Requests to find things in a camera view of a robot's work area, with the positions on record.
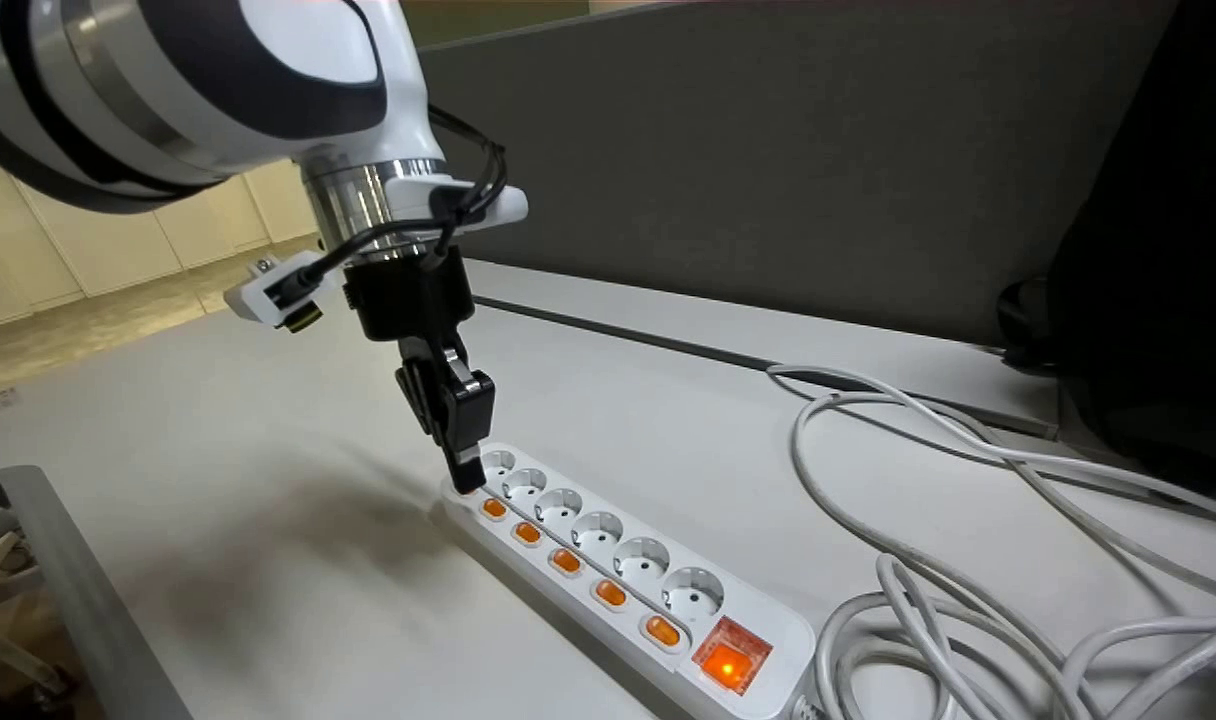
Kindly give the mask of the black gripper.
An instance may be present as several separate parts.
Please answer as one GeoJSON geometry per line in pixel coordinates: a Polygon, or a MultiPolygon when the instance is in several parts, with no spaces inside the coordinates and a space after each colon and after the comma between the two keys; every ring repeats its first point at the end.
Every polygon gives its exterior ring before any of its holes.
{"type": "Polygon", "coordinates": [[[461,382],[461,351],[444,346],[471,316],[466,262],[447,254],[351,265],[345,295],[370,341],[405,341],[396,386],[422,428],[444,442],[452,489],[461,498],[478,493],[483,484],[480,442],[491,433],[495,386],[483,371],[461,382]]]}

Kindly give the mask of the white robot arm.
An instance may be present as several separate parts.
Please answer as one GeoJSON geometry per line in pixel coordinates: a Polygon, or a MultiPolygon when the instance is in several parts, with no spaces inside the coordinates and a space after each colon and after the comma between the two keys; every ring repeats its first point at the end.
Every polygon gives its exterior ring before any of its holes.
{"type": "Polygon", "coordinates": [[[467,366],[461,241],[530,215],[509,149],[428,102],[402,0],[0,0],[0,170],[84,212],[156,212],[299,170],[319,243],[230,292],[299,333],[341,279],[457,493],[483,484],[495,386],[467,366]]]}

